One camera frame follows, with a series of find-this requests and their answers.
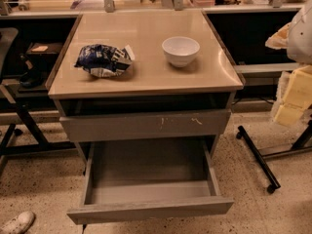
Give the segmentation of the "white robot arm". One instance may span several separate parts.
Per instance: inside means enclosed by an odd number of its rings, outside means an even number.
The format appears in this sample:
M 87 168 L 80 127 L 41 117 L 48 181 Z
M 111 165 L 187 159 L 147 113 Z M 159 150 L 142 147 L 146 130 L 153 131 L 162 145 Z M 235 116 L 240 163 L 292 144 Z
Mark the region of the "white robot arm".
M 277 101 L 272 108 L 274 121 L 289 126 L 312 105 L 312 0 L 270 36 L 265 46 L 285 49 L 288 58 L 298 63 L 291 74 L 284 72 L 280 77 Z

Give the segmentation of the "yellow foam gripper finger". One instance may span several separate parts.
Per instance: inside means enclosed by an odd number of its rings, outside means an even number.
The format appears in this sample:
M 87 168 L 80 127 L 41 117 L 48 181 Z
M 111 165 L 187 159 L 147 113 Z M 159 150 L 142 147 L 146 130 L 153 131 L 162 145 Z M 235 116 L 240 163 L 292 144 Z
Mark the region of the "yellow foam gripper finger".
M 302 65 L 292 73 L 283 71 L 272 107 L 275 123 L 290 126 L 312 105 L 312 66 Z

